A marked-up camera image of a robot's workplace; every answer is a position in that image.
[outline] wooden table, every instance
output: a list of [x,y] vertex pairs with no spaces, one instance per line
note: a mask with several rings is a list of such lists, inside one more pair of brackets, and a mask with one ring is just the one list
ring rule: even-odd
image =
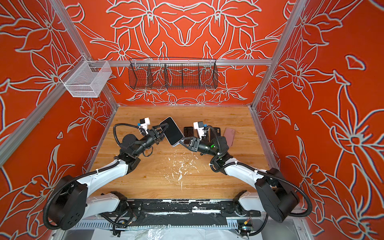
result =
[[[114,124],[137,124],[141,118],[149,117],[151,127],[169,116],[182,132],[184,127],[193,126],[193,122],[197,121],[220,127],[222,134],[226,127],[235,129],[233,146],[228,152],[253,167],[269,169],[246,106],[124,106],[117,110],[92,170],[112,162],[113,157],[119,153],[119,146],[113,138]],[[129,133],[135,134],[139,139],[142,137],[139,131],[132,127],[119,126],[116,132],[120,141]],[[153,147],[151,156],[140,156],[141,162],[133,172],[110,182],[97,190],[93,196],[115,190],[131,199],[232,199],[241,190],[255,191],[237,178],[213,172],[208,165],[211,156],[190,152],[182,145],[172,147],[166,139]]]

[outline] metal bar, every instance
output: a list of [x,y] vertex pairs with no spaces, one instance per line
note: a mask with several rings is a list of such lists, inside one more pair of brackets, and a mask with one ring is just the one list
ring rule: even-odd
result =
[[62,229],[53,230],[48,240],[62,240],[64,233],[65,233],[65,230],[62,230]]
[[164,85],[166,89],[168,89],[168,79],[167,65],[164,64]]
[[0,146],[0,167],[8,160],[30,132],[65,93],[63,84],[58,84],[52,92],[32,111],[31,114],[16,128],[16,130]]
[[256,114],[256,111],[253,110],[250,106],[249,106],[249,111],[251,112],[253,124],[255,125],[257,136],[260,139],[260,144],[262,145],[262,148],[263,148],[263,151],[265,154],[265,158],[266,158],[266,161],[268,162],[269,167],[270,168],[274,167],[276,169],[279,169],[279,166],[277,165],[277,162],[276,162],[275,156],[272,152],[271,146],[269,146],[268,139],[266,138],[262,124],[259,121],[259,118]]
[[115,98],[113,97],[112,92],[110,91],[107,84],[105,84],[105,86],[103,87],[103,93],[107,97],[107,99],[108,99],[109,103],[112,105],[113,109],[117,109],[118,104],[117,104]]
[[[206,63],[208,60],[192,59],[192,60],[137,60],[135,63],[149,64],[149,63]],[[91,61],[93,66],[102,67],[105,61]],[[110,67],[128,67],[130,61],[109,60]],[[272,59],[218,59],[216,60],[216,66],[269,66],[272,63]]]
[[81,38],[75,25],[73,24],[71,17],[69,16],[69,14],[68,14],[67,10],[65,9],[61,0],[49,0],[49,1],[52,5],[53,9],[55,10],[55,13],[60,18],[65,29],[67,30],[68,34],[70,35],[73,43],[76,45],[77,49],[79,50],[80,54],[84,55],[84,57],[87,60],[93,60],[91,53],[88,51],[87,47],[85,46],[83,39]]
[[184,73],[183,73],[183,66],[181,66],[181,86],[184,89]]
[[301,218],[293,219],[293,223],[295,224],[297,234],[299,235],[299,240],[313,240],[312,233],[308,232],[308,229],[306,229],[304,222],[306,223],[305,219],[301,219]]
[[263,95],[263,92],[264,92],[270,78],[272,77],[273,72],[275,71],[275,69],[277,67],[277,64],[281,58],[281,55],[283,54],[285,45],[287,44],[287,42],[288,42],[288,40],[289,40],[289,38],[293,32],[293,29],[295,28],[297,20],[299,19],[300,14],[301,14],[302,10],[304,9],[304,6],[306,3],[307,3],[307,0],[297,0],[296,1],[295,6],[292,10],[292,13],[291,13],[290,17],[288,18],[288,21],[285,25],[283,34],[280,37],[280,41],[278,42],[277,47],[275,49],[275,52],[273,53],[272,63],[268,67],[268,69],[267,69],[267,71],[266,71],[266,73],[265,73],[265,75],[264,75],[264,77],[260,83],[260,87],[257,90],[257,93],[255,94],[255,97],[252,101],[252,109],[256,109],[256,105],[260,101],[260,99]]
[[199,86],[202,86],[203,84],[201,83],[201,79],[200,79],[200,65],[199,64],[197,65],[197,72],[198,72],[197,77],[199,79]]
[[107,136],[108,130],[109,130],[109,128],[111,127],[111,124],[112,124],[112,122],[113,122],[113,119],[114,119],[114,117],[115,117],[116,112],[117,112],[117,108],[113,110],[113,113],[112,113],[112,115],[111,115],[111,118],[109,119],[107,125],[105,126],[105,130],[104,130],[104,132],[103,132],[103,134],[102,134],[102,136],[101,136],[101,138],[100,138],[100,140],[99,140],[99,143],[97,144],[97,148],[96,148],[96,150],[95,150],[95,152],[94,152],[94,154],[93,154],[93,156],[92,156],[92,159],[91,159],[91,161],[90,161],[90,163],[89,163],[89,165],[88,165],[87,172],[90,172],[90,170],[92,169],[92,165],[93,165],[93,163],[95,162],[97,153],[99,152],[99,150],[100,150],[100,148],[101,148],[101,145],[103,144],[104,139],[105,139],[105,137]]

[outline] red wall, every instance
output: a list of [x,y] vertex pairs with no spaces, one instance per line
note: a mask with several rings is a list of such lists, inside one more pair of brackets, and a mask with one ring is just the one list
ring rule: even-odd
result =
[[[0,2],[0,144],[80,55],[45,0]],[[85,172],[112,113],[104,94],[68,92],[0,168],[0,239],[47,239],[42,208],[58,180]]]
[[316,239],[384,235],[383,11],[310,0],[257,106],[281,171],[312,199]]
[[80,56],[47,2],[0,3],[0,144]]
[[103,93],[73,98],[65,92],[1,168],[0,239],[48,238],[47,197],[63,176],[87,170],[111,114]]
[[[94,59],[270,58],[294,1],[63,0]],[[126,68],[109,88],[121,105],[248,104],[266,66],[219,68],[216,90],[133,90]]]

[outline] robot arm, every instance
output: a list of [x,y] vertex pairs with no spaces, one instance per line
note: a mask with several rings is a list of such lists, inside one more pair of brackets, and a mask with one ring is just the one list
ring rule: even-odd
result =
[[[189,146],[184,146],[194,152],[212,155],[210,167],[214,172],[236,177],[257,190],[257,194],[245,192],[239,197],[238,201],[245,210],[264,211],[277,222],[283,222],[288,215],[305,217],[311,213],[311,201],[300,188],[285,180],[277,169],[256,169],[239,162],[228,153],[225,137],[215,134],[211,142],[193,137]],[[307,210],[301,214],[291,213],[300,202],[295,190],[308,204]]]
[[48,229],[67,230],[85,217],[127,208],[126,201],[121,201],[125,197],[117,192],[97,197],[89,196],[112,180],[132,172],[140,162],[138,156],[165,138],[164,131],[168,124],[145,129],[147,134],[140,140],[135,135],[128,134],[121,143],[116,135],[116,126],[119,125],[133,126],[130,124],[114,126],[113,132],[120,147],[120,154],[114,157],[113,162],[75,178],[68,175],[60,179],[43,209],[43,222]]
[[[202,140],[201,137],[211,126],[204,126],[202,122],[197,125],[198,129],[203,130],[199,133],[199,138],[191,139],[189,146],[181,143],[193,152],[212,155],[210,167],[214,172],[222,172],[225,175],[236,177],[255,189],[258,194],[245,192],[239,197],[239,203],[245,210],[265,211],[272,219],[282,222],[288,215],[305,217],[312,211],[310,199],[297,186],[286,181],[282,174],[272,168],[269,171],[255,169],[244,163],[237,161],[236,158],[228,153],[229,147],[225,137],[216,136],[210,142]],[[136,127],[143,133],[147,133],[140,140],[133,134],[126,135],[120,143],[116,136],[116,126],[126,125]],[[122,177],[132,172],[140,162],[138,156],[145,150],[150,149],[154,144],[159,144],[165,138],[165,130],[168,124],[154,126],[145,129],[149,125],[144,120],[141,127],[130,124],[116,124],[114,126],[114,136],[120,147],[120,154],[114,161],[96,171],[83,174],[78,177],[65,176],[57,184],[43,209],[43,222],[48,229],[67,230],[76,225],[81,219],[100,214],[103,212],[125,211],[128,208],[126,197],[118,192],[111,192],[107,195],[89,197],[97,189],[110,181]],[[308,203],[308,208],[304,213],[293,214],[291,211],[300,202],[294,188],[300,192]],[[56,223],[52,225],[48,217]]]

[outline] black wire basket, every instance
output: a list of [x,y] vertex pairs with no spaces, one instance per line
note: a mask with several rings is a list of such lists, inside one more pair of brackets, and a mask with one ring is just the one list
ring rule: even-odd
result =
[[131,58],[129,86],[133,89],[215,89],[215,59]]

